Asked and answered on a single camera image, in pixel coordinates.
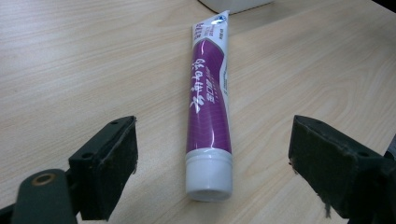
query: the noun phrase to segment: white tube cap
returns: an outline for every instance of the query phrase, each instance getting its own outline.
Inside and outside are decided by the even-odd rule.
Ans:
[[[200,148],[186,155],[186,192],[202,202],[220,202],[233,192],[233,156],[217,148]]]

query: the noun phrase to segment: wood grain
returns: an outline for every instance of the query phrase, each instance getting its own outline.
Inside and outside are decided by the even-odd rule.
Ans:
[[[198,203],[184,192],[191,26],[213,14],[194,0],[2,1],[0,207],[24,178],[67,169],[106,123],[135,115],[137,173],[109,223],[347,223],[325,218],[288,165],[292,118],[383,153],[396,133],[396,14],[276,0],[232,15],[234,192]]]

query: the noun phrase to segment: toothpaste tube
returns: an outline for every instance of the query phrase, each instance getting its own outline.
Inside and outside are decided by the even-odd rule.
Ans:
[[[203,202],[233,192],[228,117],[225,11],[192,26],[191,96],[186,154],[186,191]]]

